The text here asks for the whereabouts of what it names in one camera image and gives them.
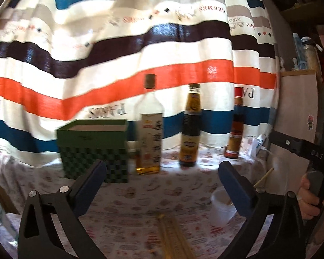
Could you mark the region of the person's right hand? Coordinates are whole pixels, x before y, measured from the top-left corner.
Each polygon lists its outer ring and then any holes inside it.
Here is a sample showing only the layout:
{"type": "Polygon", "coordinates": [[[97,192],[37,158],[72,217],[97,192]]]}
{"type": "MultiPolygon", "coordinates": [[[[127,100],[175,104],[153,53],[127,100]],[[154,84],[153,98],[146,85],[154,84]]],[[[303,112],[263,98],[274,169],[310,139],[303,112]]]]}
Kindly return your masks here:
{"type": "Polygon", "coordinates": [[[318,207],[320,199],[309,190],[309,187],[310,181],[305,174],[301,179],[299,191],[297,193],[299,208],[303,220],[311,220],[321,212],[321,209],[318,207]]]}

